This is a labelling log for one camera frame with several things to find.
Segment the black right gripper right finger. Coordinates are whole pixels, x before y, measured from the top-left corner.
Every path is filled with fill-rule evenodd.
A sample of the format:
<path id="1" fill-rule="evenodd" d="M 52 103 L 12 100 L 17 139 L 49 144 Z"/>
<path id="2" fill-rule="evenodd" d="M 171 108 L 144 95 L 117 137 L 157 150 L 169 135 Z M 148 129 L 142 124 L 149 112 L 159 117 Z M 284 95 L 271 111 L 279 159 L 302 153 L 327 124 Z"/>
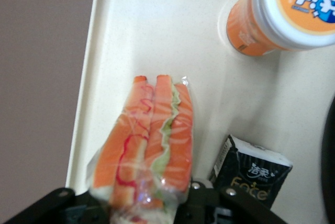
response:
<path id="1" fill-rule="evenodd" d="M 208 180 L 191 180 L 188 199 L 179 205 L 175 223 L 285 223 L 238 187 L 213 188 Z"/>

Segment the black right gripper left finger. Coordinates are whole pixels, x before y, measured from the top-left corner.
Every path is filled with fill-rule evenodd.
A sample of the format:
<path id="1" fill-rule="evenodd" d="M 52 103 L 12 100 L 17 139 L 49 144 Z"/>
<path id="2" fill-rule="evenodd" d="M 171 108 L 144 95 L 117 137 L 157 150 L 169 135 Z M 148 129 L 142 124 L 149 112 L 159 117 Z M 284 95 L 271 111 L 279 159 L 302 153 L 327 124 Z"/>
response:
<path id="1" fill-rule="evenodd" d="M 110 207 L 86 191 L 61 187 L 43 196 L 5 223 L 110 223 Z"/>

